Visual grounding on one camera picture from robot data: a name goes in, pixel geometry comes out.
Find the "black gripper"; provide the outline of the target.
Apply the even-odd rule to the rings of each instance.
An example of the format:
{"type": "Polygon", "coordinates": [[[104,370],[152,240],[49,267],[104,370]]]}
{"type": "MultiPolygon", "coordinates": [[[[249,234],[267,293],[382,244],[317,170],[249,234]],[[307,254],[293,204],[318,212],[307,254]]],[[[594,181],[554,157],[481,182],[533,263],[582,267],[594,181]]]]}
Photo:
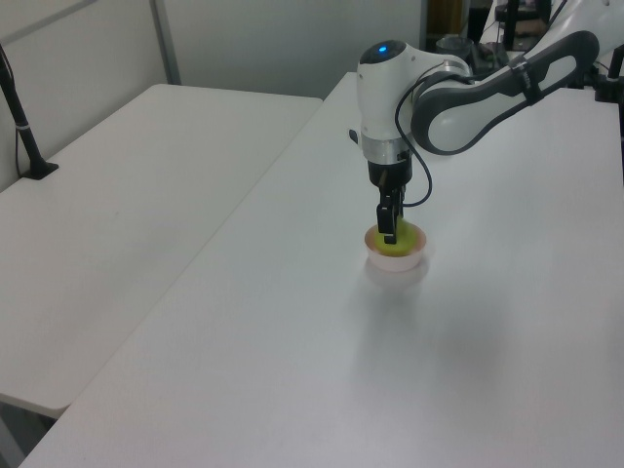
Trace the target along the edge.
{"type": "Polygon", "coordinates": [[[412,177],[411,160],[379,165],[368,162],[370,182],[380,188],[376,207],[377,230],[387,245],[397,243],[397,219],[404,216],[406,185],[412,177]]]}

